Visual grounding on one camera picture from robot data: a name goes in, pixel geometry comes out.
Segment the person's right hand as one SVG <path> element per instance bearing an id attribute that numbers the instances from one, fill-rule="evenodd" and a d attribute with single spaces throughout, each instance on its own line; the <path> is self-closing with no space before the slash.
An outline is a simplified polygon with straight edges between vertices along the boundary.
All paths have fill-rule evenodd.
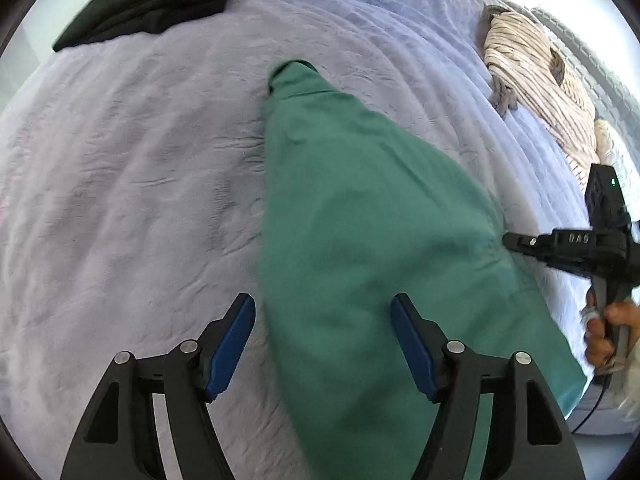
<path id="1" fill-rule="evenodd" d="M 614 354 L 613 327 L 628 328 L 628 348 L 639 339 L 639 306 L 631 299 L 614 302 L 604 308 L 603 318 L 588 318 L 585 328 L 586 358 L 597 370 L 605 367 Z"/>

